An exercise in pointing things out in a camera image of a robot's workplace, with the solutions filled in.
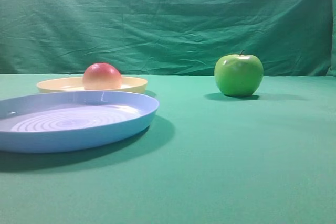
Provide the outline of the yellow plastic plate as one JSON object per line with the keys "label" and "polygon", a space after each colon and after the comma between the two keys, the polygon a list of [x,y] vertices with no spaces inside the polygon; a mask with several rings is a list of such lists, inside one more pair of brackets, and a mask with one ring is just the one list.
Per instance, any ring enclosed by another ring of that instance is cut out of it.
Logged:
{"label": "yellow plastic plate", "polygon": [[[118,89],[110,91],[125,91],[143,94],[148,81],[137,77],[122,76],[122,84]],[[82,77],[67,77],[41,81],[36,84],[40,93],[64,92],[64,91],[84,91]]]}

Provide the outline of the blue plastic plate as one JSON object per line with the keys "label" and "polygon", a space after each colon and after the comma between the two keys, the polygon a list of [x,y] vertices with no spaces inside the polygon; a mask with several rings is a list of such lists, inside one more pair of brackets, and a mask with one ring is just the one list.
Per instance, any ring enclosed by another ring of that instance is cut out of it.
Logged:
{"label": "blue plastic plate", "polygon": [[159,101],[121,91],[41,93],[1,101],[1,150],[59,153],[132,137],[152,123]]}

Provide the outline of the green backdrop cloth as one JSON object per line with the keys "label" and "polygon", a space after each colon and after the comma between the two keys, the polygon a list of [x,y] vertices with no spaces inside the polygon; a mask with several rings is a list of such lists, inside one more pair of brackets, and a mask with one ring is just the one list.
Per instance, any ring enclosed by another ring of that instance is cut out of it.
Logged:
{"label": "green backdrop cloth", "polygon": [[244,52],[267,76],[335,75],[335,0],[1,0],[2,74],[211,75]]}

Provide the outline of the green apple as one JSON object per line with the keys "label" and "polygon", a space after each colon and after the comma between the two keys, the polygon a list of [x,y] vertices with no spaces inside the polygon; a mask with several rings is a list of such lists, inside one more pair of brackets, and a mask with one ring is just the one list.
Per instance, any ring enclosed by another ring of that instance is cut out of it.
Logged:
{"label": "green apple", "polygon": [[219,91],[229,97],[248,97],[261,84],[264,68],[254,55],[226,55],[218,59],[214,68],[214,78]]}

